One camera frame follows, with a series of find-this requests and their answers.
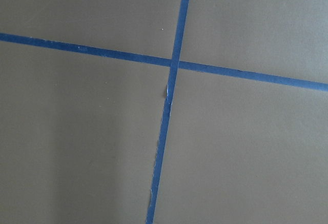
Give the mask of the blue tape line centre vertical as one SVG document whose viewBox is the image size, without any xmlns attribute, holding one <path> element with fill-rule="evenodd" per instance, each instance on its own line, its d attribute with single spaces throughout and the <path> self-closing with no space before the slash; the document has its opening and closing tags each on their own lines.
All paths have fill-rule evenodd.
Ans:
<svg viewBox="0 0 328 224">
<path fill-rule="evenodd" d="M 185 31 L 188 6 L 189 6 L 189 0 L 180 1 L 179 15 L 178 15 L 178 21 L 177 21 L 176 32 L 175 32 L 172 57 L 170 61 L 170 71 L 169 71 L 168 82 L 167 82 L 167 95 L 162 112 L 156 158 L 153 168 L 151 197 L 150 197 L 150 202 L 147 209 L 147 215 L 145 220 L 146 224 L 151 224 L 154 221 L 154 214 L 155 214 L 156 202 L 158 197 L 158 189 L 160 184 L 163 157 L 165 154 L 167 133 L 169 129 L 172 102 L 173 102 L 176 77 L 177 77 L 178 67 L 180 62 L 180 54 L 182 48 L 183 35 Z"/>
</svg>

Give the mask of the blue tape line lower horizontal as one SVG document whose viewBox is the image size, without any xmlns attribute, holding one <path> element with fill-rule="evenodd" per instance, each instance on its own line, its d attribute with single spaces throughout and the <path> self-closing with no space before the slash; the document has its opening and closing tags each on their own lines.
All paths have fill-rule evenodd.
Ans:
<svg viewBox="0 0 328 224">
<path fill-rule="evenodd" d="M 163 67 L 169 67 L 171 64 L 170 59 L 161 58 L 161 57 L 121 52 L 121 51 L 115 51 L 115 50 L 109 50 L 109 49 L 103 49 L 103 48 L 97 48 L 91 46 L 57 42 L 53 40 L 39 39 L 39 38 L 6 34 L 6 33 L 1 33 L 1 41 L 48 48 L 48 49 L 55 49 L 61 51 L 68 51 L 68 52 L 74 52 L 80 54 L 127 60 L 131 62 L 146 63 L 146 64 L 163 66 Z M 324 92 L 327 91 L 327 84 L 325 83 L 313 82 L 309 80 L 302 80 L 302 79 L 289 78 L 283 76 L 276 76 L 276 75 L 270 75 L 264 73 L 242 71 L 237 69 L 203 65 L 203 64 L 184 62 L 184 61 L 181 61 L 179 63 L 179 68 L 189 71 L 211 73 L 217 75 L 255 80 L 259 82 L 293 86 L 293 87 L 318 90 Z"/>
</svg>

